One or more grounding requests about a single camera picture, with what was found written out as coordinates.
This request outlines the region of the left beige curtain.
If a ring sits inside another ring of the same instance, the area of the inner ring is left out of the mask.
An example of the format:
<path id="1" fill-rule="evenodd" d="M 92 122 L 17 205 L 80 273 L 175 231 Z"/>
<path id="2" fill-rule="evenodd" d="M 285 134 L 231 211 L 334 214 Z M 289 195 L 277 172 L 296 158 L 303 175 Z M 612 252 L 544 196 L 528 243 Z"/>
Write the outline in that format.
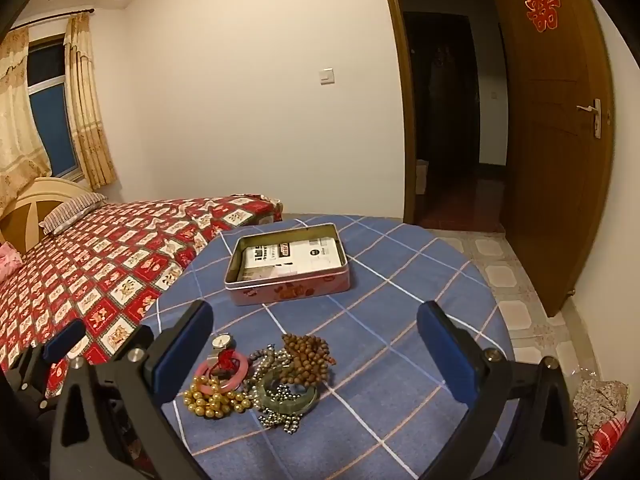
<path id="1" fill-rule="evenodd" d="M 1 44 L 0 172 L 1 212 L 39 177 L 50 177 L 52 167 L 40 139 L 27 84 L 29 33 L 9 32 Z"/>

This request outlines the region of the white wall switch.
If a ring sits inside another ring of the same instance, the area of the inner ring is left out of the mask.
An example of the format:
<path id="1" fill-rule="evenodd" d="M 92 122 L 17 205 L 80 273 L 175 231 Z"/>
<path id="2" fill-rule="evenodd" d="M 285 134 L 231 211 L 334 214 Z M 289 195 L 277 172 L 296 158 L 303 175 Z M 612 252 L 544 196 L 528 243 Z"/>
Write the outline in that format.
<path id="1" fill-rule="evenodd" d="M 334 84 L 335 82 L 335 74 L 333 68 L 325 68 L 324 70 L 320 70 L 319 72 L 320 84 L 324 86 L 325 84 Z"/>

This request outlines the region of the brown wooden door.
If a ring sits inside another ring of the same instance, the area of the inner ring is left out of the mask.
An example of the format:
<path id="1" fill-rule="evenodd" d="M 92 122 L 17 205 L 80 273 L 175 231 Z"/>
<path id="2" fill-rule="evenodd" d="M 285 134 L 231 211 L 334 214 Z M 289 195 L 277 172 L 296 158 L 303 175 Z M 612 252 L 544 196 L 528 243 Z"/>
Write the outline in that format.
<path id="1" fill-rule="evenodd" d="M 495 0 L 506 54 L 509 139 L 501 222 L 548 316 L 573 296 L 603 216 L 613 161 L 613 88 L 591 0 L 561 0 L 537 32 L 524 0 Z M 602 138 L 576 110 L 598 98 Z"/>

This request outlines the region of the pink jade bangle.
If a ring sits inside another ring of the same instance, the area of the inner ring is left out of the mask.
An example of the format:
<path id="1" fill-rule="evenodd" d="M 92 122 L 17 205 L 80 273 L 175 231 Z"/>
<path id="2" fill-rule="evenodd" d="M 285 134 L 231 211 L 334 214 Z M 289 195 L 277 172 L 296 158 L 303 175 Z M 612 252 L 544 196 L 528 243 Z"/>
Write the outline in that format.
<path id="1" fill-rule="evenodd" d="M 228 393 L 236 390 L 245 379 L 250 363 L 238 350 L 222 350 L 218 356 L 201 362 L 195 371 L 196 386 L 200 393 Z"/>

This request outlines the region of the curtain rod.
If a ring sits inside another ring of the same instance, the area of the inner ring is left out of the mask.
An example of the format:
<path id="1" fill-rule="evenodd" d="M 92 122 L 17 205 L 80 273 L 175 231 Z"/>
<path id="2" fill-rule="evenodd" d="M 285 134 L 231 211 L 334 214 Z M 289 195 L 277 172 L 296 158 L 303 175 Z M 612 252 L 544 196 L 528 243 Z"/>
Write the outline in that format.
<path id="1" fill-rule="evenodd" d="M 77 14 L 86 14 L 86 13 L 91 14 L 91 13 L 94 13 L 95 10 L 96 10 L 95 8 L 73 10 L 73 11 L 66 11 L 66 12 L 60 12 L 60 13 L 43 16 L 42 18 L 33 18 L 32 20 L 12 26 L 10 28 L 10 31 L 13 32 L 14 30 L 17 30 L 20 28 L 29 27 L 29 26 L 37 25 L 44 22 L 56 21 L 56 20 L 59 20 L 60 18 L 68 18 L 69 16 L 73 16 Z"/>

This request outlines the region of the pink metal tin box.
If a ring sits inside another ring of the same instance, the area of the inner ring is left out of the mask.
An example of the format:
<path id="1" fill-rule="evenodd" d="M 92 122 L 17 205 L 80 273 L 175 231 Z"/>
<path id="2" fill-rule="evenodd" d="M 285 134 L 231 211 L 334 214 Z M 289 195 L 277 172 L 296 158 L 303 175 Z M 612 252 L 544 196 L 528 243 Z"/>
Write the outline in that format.
<path id="1" fill-rule="evenodd" d="M 320 223 L 240 237 L 224 287 L 238 306 L 346 292 L 350 271 L 337 226 Z"/>

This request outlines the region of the red knot charm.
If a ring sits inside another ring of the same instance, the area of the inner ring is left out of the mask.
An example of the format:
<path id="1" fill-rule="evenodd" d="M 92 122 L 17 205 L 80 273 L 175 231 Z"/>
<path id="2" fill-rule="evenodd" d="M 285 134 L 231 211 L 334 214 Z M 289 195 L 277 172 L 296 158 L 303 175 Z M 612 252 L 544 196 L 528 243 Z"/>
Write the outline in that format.
<path id="1" fill-rule="evenodd" d="M 241 360 L 235 355 L 234 349 L 222 350 L 217 356 L 216 369 L 223 373 L 235 374 L 241 365 Z"/>

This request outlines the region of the pink pillow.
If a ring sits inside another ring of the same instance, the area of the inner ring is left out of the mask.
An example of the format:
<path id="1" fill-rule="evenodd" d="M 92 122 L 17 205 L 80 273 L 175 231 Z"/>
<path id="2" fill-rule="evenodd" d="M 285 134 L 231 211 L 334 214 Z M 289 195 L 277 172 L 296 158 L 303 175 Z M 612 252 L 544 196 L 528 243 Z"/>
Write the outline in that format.
<path id="1" fill-rule="evenodd" d="M 23 266 L 21 253 L 9 242 L 0 246 L 0 283 L 10 278 Z"/>

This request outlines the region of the red double happiness sticker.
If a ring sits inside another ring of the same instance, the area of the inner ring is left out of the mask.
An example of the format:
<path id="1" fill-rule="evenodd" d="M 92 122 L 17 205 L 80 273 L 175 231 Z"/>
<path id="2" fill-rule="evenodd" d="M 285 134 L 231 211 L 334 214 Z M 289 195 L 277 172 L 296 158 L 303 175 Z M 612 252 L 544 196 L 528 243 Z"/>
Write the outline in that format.
<path id="1" fill-rule="evenodd" d="M 559 25 L 558 10 L 561 0 L 524 0 L 526 16 L 537 32 L 556 29 Z"/>

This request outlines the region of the bed with red patterned sheet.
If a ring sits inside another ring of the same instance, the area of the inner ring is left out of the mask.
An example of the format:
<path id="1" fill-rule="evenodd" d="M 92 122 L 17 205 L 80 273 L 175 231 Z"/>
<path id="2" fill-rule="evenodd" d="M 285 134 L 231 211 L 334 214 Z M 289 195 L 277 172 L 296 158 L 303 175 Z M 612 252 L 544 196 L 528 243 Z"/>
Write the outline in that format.
<path id="1" fill-rule="evenodd" d="M 42 232 L 1 283 L 1 367 L 75 318 L 86 334 L 67 356 L 105 362 L 143 320 L 221 293 L 231 244 L 223 232 L 237 237 L 282 212 L 252 194 L 106 202 L 61 234 Z"/>

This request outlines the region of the window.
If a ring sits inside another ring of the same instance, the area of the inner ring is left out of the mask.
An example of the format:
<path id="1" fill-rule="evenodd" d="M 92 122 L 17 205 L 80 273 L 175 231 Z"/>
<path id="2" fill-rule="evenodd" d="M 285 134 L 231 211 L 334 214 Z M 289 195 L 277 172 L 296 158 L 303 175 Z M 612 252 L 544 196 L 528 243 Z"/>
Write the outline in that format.
<path id="1" fill-rule="evenodd" d="M 53 36 L 29 45 L 27 85 L 32 116 L 49 157 L 52 176 L 81 181 L 65 101 L 63 36 Z"/>

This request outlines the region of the green jade bangle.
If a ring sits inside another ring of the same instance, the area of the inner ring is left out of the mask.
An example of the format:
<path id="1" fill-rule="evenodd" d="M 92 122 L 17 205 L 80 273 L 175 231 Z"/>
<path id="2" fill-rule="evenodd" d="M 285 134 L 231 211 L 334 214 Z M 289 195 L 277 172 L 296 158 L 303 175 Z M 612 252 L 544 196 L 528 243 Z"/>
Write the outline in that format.
<path id="1" fill-rule="evenodd" d="M 269 372 L 256 382 L 260 405 L 280 415 L 303 415 L 312 409 L 318 400 L 318 390 L 310 386 L 305 390 L 293 390 L 288 385 L 276 382 L 277 373 Z"/>

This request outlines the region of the silver wrist watch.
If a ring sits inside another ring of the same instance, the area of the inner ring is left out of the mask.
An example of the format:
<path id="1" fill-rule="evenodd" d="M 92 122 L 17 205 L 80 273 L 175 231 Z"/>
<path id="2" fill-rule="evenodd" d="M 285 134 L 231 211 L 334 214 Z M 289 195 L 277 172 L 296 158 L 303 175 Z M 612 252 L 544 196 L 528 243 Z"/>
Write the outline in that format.
<path id="1" fill-rule="evenodd" d="M 214 366 L 218 363 L 219 356 L 222 352 L 233 350 L 235 346 L 234 339 L 229 333 L 218 334 L 212 340 L 212 353 L 207 357 L 208 366 Z"/>

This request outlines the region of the beige curtain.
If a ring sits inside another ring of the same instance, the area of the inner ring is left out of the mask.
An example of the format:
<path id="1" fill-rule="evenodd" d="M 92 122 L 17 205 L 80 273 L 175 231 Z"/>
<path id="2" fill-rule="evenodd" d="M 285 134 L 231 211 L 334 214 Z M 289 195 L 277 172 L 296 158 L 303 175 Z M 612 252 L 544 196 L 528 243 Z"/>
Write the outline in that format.
<path id="1" fill-rule="evenodd" d="M 117 180 L 106 136 L 96 80 L 88 13 L 72 15 L 63 41 L 65 103 L 80 169 L 93 191 Z"/>
<path id="2" fill-rule="evenodd" d="M 52 167 L 40 139 L 27 84 L 29 33 L 9 32 L 1 44 L 0 172 L 1 212 L 39 177 L 50 177 Z"/>

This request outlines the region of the red striped bag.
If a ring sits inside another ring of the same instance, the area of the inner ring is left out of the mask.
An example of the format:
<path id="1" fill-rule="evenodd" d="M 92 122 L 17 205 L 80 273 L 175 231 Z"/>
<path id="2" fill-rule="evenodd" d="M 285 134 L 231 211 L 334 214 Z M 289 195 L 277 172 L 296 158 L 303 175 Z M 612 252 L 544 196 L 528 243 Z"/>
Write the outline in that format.
<path id="1" fill-rule="evenodd" d="M 579 467 L 580 478 L 590 479 L 615 448 L 627 427 L 625 412 L 618 412 L 592 436 L 590 447 Z"/>

